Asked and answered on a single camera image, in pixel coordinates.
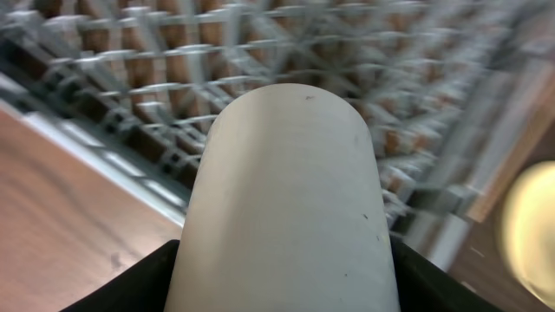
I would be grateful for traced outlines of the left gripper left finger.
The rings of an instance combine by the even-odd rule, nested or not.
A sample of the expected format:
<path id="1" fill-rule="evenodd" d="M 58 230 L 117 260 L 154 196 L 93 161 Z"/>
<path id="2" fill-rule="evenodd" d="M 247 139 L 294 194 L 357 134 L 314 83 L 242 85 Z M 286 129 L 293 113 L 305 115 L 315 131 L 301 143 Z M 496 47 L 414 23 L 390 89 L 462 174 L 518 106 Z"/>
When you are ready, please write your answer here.
<path id="1" fill-rule="evenodd" d="M 179 245 L 166 242 L 62 312 L 163 312 Z"/>

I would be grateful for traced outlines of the white plastic cup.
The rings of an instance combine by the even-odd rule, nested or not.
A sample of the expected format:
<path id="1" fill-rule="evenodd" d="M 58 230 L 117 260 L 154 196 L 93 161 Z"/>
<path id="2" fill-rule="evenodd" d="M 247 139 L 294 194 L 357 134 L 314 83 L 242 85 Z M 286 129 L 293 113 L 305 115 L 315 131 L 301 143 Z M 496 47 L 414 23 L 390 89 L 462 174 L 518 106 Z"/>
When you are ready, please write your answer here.
<path id="1" fill-rule="evenodd" d="M 396 311 L 371 135 L 321 88 L 275 84 L 213 123 L 168 311 Z"/>

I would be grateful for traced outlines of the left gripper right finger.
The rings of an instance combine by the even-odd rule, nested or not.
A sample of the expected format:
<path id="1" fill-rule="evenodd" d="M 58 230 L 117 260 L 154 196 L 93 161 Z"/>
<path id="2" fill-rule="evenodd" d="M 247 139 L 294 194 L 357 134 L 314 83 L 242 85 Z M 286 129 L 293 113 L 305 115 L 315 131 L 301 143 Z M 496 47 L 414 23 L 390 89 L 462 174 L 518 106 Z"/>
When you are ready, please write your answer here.
<path id="1" fill-rule="evenodd" d="M 391 237 L 401 312 L 501 312 L 446 272 Z"/>

